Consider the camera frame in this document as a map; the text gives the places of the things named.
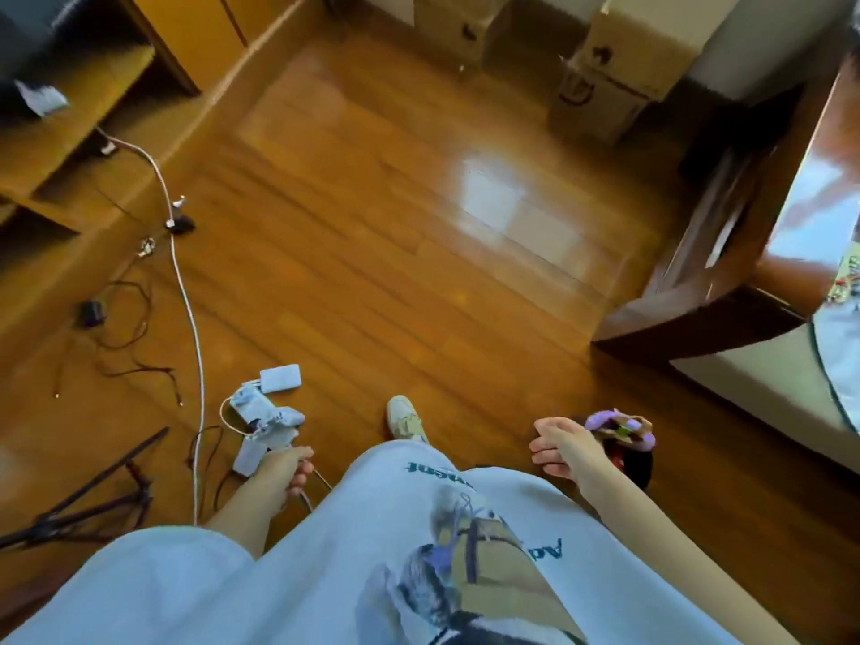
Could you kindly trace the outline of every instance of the shoe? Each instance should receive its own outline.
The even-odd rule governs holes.
[[[395,439],[409,439],[411,441],[427,441],[424,426],[415,411],[412,401],[405,396],[395,396],[388,401],[388,429]]]

